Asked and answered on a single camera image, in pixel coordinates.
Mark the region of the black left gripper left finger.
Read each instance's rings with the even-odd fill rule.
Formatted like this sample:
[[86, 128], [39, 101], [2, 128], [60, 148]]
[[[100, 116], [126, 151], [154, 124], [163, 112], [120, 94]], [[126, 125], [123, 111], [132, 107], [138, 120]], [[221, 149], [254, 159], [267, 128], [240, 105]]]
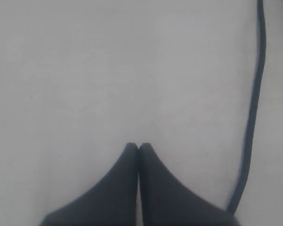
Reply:
[[126, 144], [110, 171], [85, 194], [50, 213], [43, 226], [134, 226], [138, 147]]

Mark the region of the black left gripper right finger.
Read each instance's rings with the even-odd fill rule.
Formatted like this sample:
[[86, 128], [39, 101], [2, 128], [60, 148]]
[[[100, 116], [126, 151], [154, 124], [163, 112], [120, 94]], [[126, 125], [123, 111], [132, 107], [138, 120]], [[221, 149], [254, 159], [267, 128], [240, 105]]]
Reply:
[[233, 215], [200, 198], [163, 164], [150, 143], [139, 148], [145, 226], [238, 226]]

